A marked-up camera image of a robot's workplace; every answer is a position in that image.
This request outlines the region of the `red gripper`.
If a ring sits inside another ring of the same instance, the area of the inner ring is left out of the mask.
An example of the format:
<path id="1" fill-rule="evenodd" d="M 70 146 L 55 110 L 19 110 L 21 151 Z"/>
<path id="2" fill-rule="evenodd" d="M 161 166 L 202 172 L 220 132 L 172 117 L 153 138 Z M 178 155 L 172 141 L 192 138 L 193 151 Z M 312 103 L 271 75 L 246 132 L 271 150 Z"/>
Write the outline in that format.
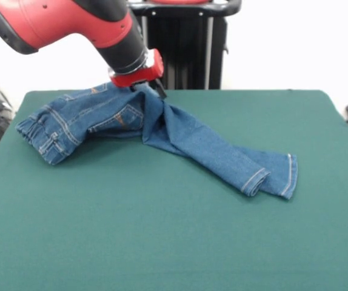
<path id="1" fill-rule="evenodd" d="M 161 99 L 166 99 L 167 94 L 160 78 L 164 74 L 164 63 L 160 52 L 154 48 L 146 53 L 145 63 L 131 73 L 120 74 L 110 68 L 110 79 L 117 87 L 129 87 L 132 92 L 144 90 L 146 82 L 153 81 L 153 88 Z"/>

